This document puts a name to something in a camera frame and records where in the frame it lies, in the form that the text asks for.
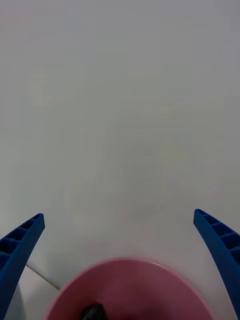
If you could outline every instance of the blue plastic arm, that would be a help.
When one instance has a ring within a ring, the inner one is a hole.
[[[195,210],[193,223],[214,259],[240,319],[240,235],[200,209]]]
[[[3,320],[25,265],[45,228],[39,213],[0,240],[0,320]]]

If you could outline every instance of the white wall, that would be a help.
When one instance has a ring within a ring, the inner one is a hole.
[[[1,2],[0,232],[43,212],[29,265],[52,283],[153,257],[235,319],[193,213],[240,232],[239,12],[237,0]]]

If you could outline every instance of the pink bowl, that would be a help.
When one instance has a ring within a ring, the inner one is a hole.
[[[103,304],[109,320],[213,320],[193,288],[169,268],[140,259],[95,265],[62,288],[44,320],[80,320],[88,304]]]

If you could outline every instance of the white floor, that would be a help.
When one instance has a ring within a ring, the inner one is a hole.
[[[4,320],[43,320],[58,290],[25,267]]]

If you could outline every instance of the black object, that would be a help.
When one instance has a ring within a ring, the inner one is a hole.
[[[88,305],[80,315],[80,320],[108,320],[102,304]]]

